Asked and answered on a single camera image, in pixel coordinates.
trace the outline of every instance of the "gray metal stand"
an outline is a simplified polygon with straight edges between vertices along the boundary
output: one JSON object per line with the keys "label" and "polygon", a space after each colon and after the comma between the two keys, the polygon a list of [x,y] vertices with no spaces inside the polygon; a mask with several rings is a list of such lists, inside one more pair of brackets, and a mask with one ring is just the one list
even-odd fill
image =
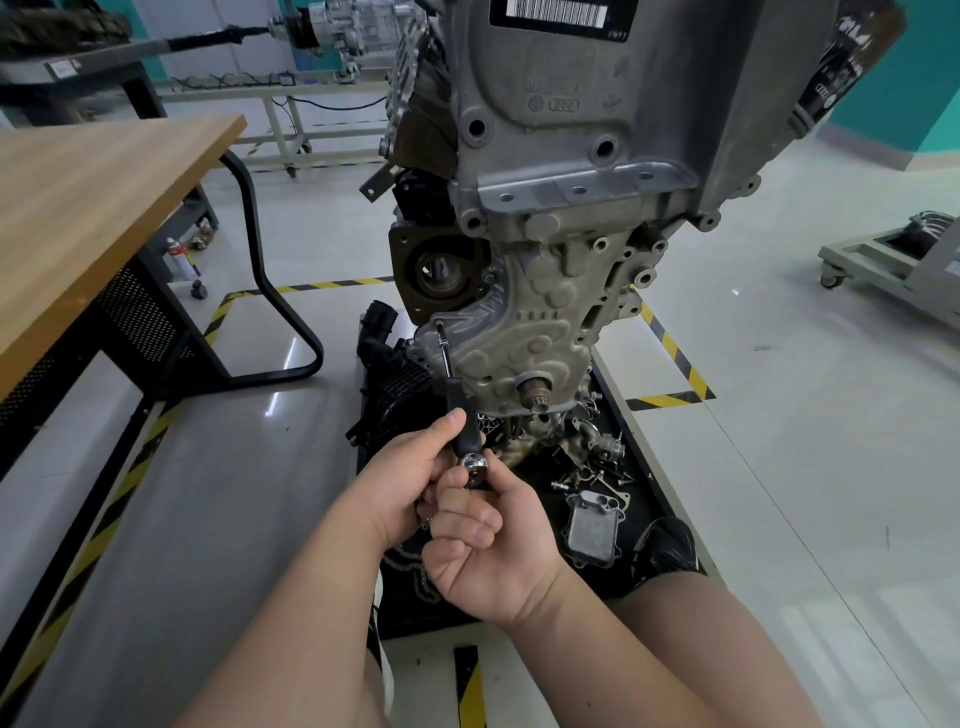
{"label": "gray metal stand", "polygon": [[922,258],[889,241],[902,229],[856,237],[820,249],[820,282],[835,288],[846,278],[863,279],[960,329],[960,220],[953,222]]}

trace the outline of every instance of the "wire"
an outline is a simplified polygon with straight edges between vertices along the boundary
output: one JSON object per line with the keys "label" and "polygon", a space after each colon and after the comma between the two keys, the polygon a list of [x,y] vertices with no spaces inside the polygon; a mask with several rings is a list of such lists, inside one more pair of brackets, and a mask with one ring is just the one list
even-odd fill
{"label": "wire", "polygon": [[[171,76],[170,78],[172,81],[176,81],[178,84],[180,84],[184,88],[190,88],[196,91],[211,91],[211,90],[219,91],[221,88],[258,88],[261,86],[268,86],[268,85],[275,85],[279,88],[284,88],[282,77],[284,75],[288,75],[290,76],[291,79],[293,78],[293,74],[291,74],[289,71],[284,71],[283,73],[276,73],[274,71],[267,77],[267,81],[259,81],[257,80],[256,76],[254,76],[252,73],[248,73],[247,71],[241,71],[241,73],[245,76],[250,76],[252,78],[252,82],[236,81],[236,82],[230,83],[229,81],[227,81],[227,76],[232,76],[233,78],[236,78],[237,76],[235,73],[225,73],[223,76],[217,76],[216,74],[211,73],[210,77],[217,82],[217,86],[214,89],[214,88],[211,88],[210,86],[191,84],[190,79],[193,78],[192,76],[187,76],[185,80],[178,79],[175,76]],[[274,75],[276,75],[276,81],[277,81],[276,84],[274,83]],[[363,104],[358,107],[328,107],[323,104],[318,104],[316,101],[310,101],[310,99],[300,98],[299,96],[289,96],[288,98],[293,99],[298,104],[309,104],[312,107],[317,107],[317,109],[325,109],[327,111],[359,111],[360,109],[369,109],[370,107],[375,107],[378,104],[382,104],[384,101],[387,100],[386,96],[381,96],[376,101],[371,101],[368,104]],[[290,111],[288,111],[286,108],[286,102],[281,104],[278,101],[274,100],[274,103],[279,107],[283,107],[283,110],[287,111],[287,116],[290,116]]]}
{"label": "wire", "polygon": [[271,101],[273,101],[274,104],[276,104],[276,105],[279,106],[281,109],[283,109],[284,113],[286,113],[286,115],[287,115],[287,118],[290,119],[290,126],[292,126],[292,127],[294,128],[294,130],[296,130],[297,125],[294,124],[293,114],[291,114],[291,113],[290,113],[290,110],[287,109],[287,105],[286,105],[286,104],[281,104],[277,99],[271,99]]}
{"label": "wire", "polygon": [[326,109],[327,111],[359,111],[360,109],[369,109],[370,107],[375,107],[377,104],[382,104],[387,100],[386,96],[381,96],[376,101],[371,101],[369,104],[364,104],[359,107],[325,107],[323,104],[318,104],[316,101],[310,101],[309,99],[301,99],[296,96],[291,96],[294,101],[298,104],[309,104],[312,107],[317,107],[317,109]]}

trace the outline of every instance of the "cable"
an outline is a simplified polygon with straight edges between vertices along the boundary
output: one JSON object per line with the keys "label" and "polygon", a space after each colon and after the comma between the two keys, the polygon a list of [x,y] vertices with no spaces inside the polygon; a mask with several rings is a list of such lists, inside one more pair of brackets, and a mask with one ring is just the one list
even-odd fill
{"label": "cable", "polygon": [[274,104],[276,104],[276,105],[279,106],[281,109],[283,109],[284,113],[286,113],[286,115],[287,115],[287,118],[290,119],[290,126],[292,126],[292,127],[294,128],[294,130],[296,130],[296,129],[297,129],[297,125],[294,124],[293,114],[291,114],[291,113],[290,113],[290,110],[287,109],[287,105],[286,105],[286,104],[281,104],[277,99],[271,99],[271,101],[273,101]]}
{"label": "cable", "polygon": [[291,96],[294,101],[298,104],[309,104],[312,107],[317,107],[317,109],[326,109],[327,111],[359,111],[360,109],[369,109],[370,107],[375,107],[377,104],[382,104],[387,100],[386,96],[381,96],[376,101],[371,101],[369,104],[364,104],[360,107],[325,107],[323,104],[318,104],[316,101],[310,101],[309,99],[301,99],[296,96]]}

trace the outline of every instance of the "sticker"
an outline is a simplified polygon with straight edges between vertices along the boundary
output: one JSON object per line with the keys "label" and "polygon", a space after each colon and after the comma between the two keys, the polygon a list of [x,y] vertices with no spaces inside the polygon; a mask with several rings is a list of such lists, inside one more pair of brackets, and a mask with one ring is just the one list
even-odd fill
{"label": "sticker", "polygon": [[637,0],[492,0],[490,24],[562,36],[625,42]]}
{"label": "sticker", "polygon": [[68,79],[71,76],[77,75],[77,69],[74,67],[73,61],[50,61],[47,65],[50,67],[54,76],[59,79]]}

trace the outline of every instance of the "wooden table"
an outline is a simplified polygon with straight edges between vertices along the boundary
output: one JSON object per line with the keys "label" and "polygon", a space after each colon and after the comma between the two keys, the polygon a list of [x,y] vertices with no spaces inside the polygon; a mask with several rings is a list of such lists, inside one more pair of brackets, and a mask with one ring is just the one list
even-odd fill
{"label": "wooden table", "polygon": [[[97,352],[143,393],[16,626],[0,694],[96,521],[151,413],[184,397],[314,375],[324,349],[267,280],[249,171],[231,142],[242,116],[194,116],[0,133],[0,478]],[[240,186],[253,279],[316,354],[231,376],[143,250],[214,165]],[[0,705],[0,713],[18,705]]]}
{"label": "wooden table", "polygon": [[0,133],[0,399],[245,127],[202,116]]}

